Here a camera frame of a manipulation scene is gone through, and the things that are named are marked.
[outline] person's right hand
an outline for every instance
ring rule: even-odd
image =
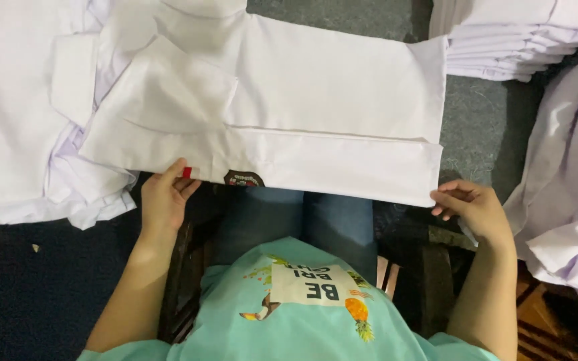
[[[444,220],[459,215],[475,236],[490,242],[512,239],[510,224],[492,188],[457,179],[440,185],[430,197],[436,201],[433,215],[443,213]]]

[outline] gray carpet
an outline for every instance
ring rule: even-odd
[[[431,0],[249,0],[247,11],[357,35],[419,42]],[[527,139],[543,94],[538,84],[448,77],[441,181],[492,185],[504,201],[521,179]]]

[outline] jeans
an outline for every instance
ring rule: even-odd
[[[237,191],[217,231],[212,265],[230,265],[257,245],[291,236],[333,254],[376,283],[372,201],[264,187]]]

